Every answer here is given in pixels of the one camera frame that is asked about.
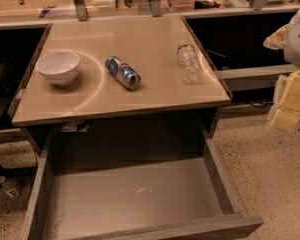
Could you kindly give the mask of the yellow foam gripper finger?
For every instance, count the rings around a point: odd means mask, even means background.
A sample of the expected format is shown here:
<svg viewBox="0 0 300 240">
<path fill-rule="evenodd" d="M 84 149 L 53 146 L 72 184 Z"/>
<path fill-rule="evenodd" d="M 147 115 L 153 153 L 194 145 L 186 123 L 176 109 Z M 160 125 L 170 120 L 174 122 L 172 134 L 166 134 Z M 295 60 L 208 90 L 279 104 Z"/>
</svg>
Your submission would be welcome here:
<svg viewBox="0 0 300 240">
<path fill-rule="evenodd" d="M 276 32 L 265 39 L 263 46 L 272 50 L 284 49 L 286 30 L 287 25 L 280 27 Z"/>
<path fill-rule="evenodd" d="M 300 70 L 289 76 L 280 75 L 269 111 L 269 126 L 278 130 L 291 130 L 300 121 Z"/>
</svg>

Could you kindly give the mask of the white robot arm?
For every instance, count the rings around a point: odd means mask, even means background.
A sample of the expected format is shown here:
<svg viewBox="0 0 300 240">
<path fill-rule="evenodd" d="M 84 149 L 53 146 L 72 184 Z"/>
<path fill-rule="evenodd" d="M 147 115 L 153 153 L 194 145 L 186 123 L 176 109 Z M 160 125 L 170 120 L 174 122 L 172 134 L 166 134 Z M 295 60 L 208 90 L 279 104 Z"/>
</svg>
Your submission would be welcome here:
<svg viewBox="0 0 300 240">
<path fill-rule="evenodd" d="M 267 118 L 270 127 L 288 131 L 300 121 L 300 10 L 288 24 L 267 37 L 263 46 L 282 49 L 284 59 L 297 67 L 297 71 L 289 76 L 278 77 Z"/>
</svg>

